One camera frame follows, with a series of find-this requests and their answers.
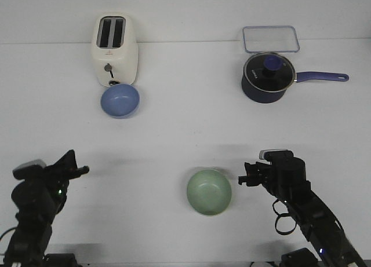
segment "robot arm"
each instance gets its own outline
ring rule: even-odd
[[[12,192],[12,200],[19,209],[18,226],[5,252],[4,267],[43,265],[52,223],[66,202],[69,180],[88,171],[88,166],[77,168],[73,150],[51,166],[36,160],[13,170],[14,177],[24,181]]]
[[[260,159],[271,164],[245,163],[247,175],[239,177],[239,184],[262,184],[281,201],[327,266],[366,267],[335,215],[311,190],[311,184],[306,180],[304,161],[288,150],[263,151]]]

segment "saucepan handle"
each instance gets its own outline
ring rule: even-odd
[[[328,72],[299,72],[296,73],[296,82],[304,82],[307,80],[327,80],[327,81],[338,81],[346,82],[349,80],[347,74],[342,73],[328,73]]]

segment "bowl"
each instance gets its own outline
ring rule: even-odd
[[[222,213],[228,207],[231,197],[231,184],[217,170],[201,170],[191,177],[187,185],[190,205],[203,215]]]
[[[139,93],[133,86],[120,83],[103,93],[100,105],[113,118],[128,118],[139,105]]]

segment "saucepan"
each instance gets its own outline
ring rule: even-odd
[[[286,57],[264,52],[250,57],[243,66],[242,90],[253,101],[273,103],[279,100],[293,83],[314,79],[346,82],[349,76],[315,71],[296,73]]]

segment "cable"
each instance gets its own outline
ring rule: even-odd
[[[280,235],[289,235],[289,234],[291,234],[291,233],[293,233],[293,232],[295,231],[296,226],[297,226],[297,222],[295,222],[295,226],[294,226],[294,228],[291,229],[290,231],[285,231],[285,232],[283,232],[283,231],[279,231],[279,230],[278,230],[278,228],[277,228],[278,221],[279,221],[281,218],[291,217],[291,215],[290,215],[289,213],[279,213],[279,212],[277,212],[277,210],[276,210],[276,208],[274,207],[274,205],[275,205],[276,203],[278,203],[278,202],[279,202],[279,199],[276,199],[276,201],[273,202],[273,204],[272,204],[273,211],[274,211],[274,213],[276,213],[276,215],[277,215],[277,219],[276,219],[276,221],[275,221],[275,223],[274,223],[274,228],[276,229],[277,233],[280,234]]]
[[[337,224],[339,225],[340,229],[344,232],[344,229],[340,223],[340,221],[335,217],[335,221],[337,222]]]
[[[1,239],[3,239],[3,237],[6,235],[6,234],[8,234],[10,231],[13,231],[13,230],[15,230],[17,227],[16,226],[14,226],[13,228],[9,228],[8,230],[6,230],[3,234],[1,234],[1,236],[0,236],[0,241],[1,241]]]

